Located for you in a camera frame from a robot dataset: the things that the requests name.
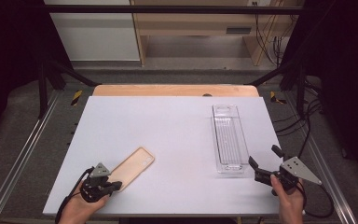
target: transparent plastic tray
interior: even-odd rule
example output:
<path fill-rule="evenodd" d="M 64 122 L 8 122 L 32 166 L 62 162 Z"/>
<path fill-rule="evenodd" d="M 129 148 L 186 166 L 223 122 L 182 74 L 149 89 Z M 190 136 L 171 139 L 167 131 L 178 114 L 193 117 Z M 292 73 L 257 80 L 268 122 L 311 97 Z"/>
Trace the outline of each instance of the transparent plastic tray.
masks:
<path fill-rule="evenodd" d="M 235 105 L 213 105 L 212 125 L 218 173 L 243 175 L 249 154 L 238 108 Z"/>

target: table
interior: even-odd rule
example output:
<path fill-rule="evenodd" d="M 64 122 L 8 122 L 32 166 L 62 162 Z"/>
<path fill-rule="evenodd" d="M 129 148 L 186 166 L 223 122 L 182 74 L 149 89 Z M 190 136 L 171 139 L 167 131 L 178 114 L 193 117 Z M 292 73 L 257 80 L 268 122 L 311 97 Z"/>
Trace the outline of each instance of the table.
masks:
<path fill-rule="evenodd" d="M 201 97 L 205 93 L 213 97 Z M 251 167 L 245 178 L 226 177 L 215 169 L 209 111 L 214 104 L 238 106 L 249 154 L 260 167 L 275 170 L 282 162 L 270 151 L 279 143 L 264 100 L 257 96 L 256 88 L 249 86 L 98 86 L 87 102 L 44 214 L 56 214 L 63 197 L 85 169 L 100 161 L 113 169 L 137 147 L 153 153 L 154 163 L 126 189 L 114 193 L 97 215 L 277 214 L 278 199 L 269 186 L 254 181 Z"/>

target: cabinet door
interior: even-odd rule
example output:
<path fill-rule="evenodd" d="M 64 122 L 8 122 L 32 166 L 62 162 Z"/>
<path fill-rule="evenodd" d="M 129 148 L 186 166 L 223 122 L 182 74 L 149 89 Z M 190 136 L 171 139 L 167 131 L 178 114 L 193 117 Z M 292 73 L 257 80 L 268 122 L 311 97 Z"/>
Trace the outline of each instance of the cabinet door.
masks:
<path fill-rule="evenodd" d="M 45 0 L 47 5 L 129 5 L 128 0 Z M 51 13 L 71 61 L 139 61 L 132 15 Z"/>

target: person's right hand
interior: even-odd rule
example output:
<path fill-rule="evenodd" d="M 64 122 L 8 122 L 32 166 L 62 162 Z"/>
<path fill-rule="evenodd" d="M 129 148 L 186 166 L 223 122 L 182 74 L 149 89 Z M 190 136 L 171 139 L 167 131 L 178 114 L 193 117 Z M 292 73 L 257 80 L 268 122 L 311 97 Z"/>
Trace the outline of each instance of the person's right hand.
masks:
<path fill-rule="evenodd" d="M 280 180 L 271 175 L 271 185 L 279 198 L 279 218 L 282 224 L 302 224 L 303 223 L 303 195 L 296 189 L 284 191 Z"/>

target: phone case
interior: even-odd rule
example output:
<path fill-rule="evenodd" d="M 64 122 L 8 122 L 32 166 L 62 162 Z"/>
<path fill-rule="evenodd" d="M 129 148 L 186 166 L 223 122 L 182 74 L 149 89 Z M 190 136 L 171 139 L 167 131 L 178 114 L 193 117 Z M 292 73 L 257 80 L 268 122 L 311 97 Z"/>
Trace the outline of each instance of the phone case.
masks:
<path fill-rule="evenodd" d="M 109 182 L 121 181 L 119 191 L 126 188 L 138 175 L 140 175 L 154 161 L 154 156 L 145 148 L 139 147 L 130 156 L 119 164 L 109 176 Z"/>

